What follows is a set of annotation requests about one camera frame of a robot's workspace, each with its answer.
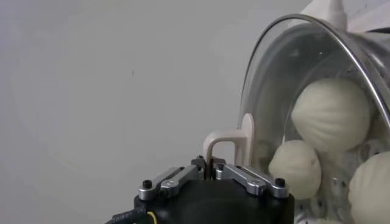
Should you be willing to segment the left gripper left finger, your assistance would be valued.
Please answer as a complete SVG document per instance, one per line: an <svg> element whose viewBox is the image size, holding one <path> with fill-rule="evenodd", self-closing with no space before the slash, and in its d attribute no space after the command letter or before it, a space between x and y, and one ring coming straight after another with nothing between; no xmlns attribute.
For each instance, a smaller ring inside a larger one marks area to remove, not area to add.
<svg viewBox="0 0 390 224"><path fill-rule="evenodd" d="M140 200L151 201L157 198L160 192L164 192L167 197L174 197L187 182L203 180L205 169L204 157L199 155L192 159L188 166L171 167L154 179L144 180L138 188L138 197Z"/></svg>

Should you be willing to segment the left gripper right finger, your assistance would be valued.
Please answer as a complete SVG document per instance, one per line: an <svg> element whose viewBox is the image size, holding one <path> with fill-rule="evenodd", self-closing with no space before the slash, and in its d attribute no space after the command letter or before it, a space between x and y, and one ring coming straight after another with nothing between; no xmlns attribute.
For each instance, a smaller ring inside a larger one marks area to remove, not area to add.
<svg viewBox="0 0 390 224"><path fill-rule="evenodd" d="M227 164L224 159L215 157L211 158L211 165L215 180L234 180L251 195L260 197L268 192L274 198L289 197L289 188L282 178L272 178L252 167Z"/></svg>

